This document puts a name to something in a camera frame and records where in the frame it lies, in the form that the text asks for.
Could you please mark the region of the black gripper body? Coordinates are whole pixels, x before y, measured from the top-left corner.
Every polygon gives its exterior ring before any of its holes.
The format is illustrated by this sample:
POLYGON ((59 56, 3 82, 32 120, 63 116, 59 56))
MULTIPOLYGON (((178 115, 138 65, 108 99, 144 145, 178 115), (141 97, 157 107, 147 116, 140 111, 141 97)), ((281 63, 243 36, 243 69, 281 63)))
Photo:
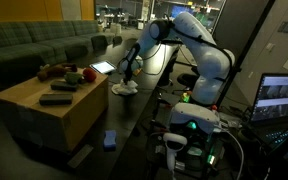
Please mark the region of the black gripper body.
POLYGON ((125 60, 122 63, 122 65, 124 66, 124 74, 125 74, 123 81, 125 84, 127 84, 131 80, 133 74, 132 63, 125 60))

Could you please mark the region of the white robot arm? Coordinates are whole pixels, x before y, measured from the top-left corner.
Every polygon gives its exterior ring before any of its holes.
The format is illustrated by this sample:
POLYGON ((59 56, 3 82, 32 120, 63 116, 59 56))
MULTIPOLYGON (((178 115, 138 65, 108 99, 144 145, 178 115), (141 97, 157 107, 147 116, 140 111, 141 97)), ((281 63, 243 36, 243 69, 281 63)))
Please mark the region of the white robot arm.
POLYGON ((199 77, 195 82, 191 98, 199 104, 211 105, 232 70, 234 54, 217 46, 210 32, 188 12, 181 12, 173 20, 150 20, 141 36, 122 59, 124 78, 112 86, 119 95, 133 95, 138 84, 132 80, 133 72, 139 68, 134 60, 145 54, 163 40, 179 38, 188 48, 197 63, 199 77))

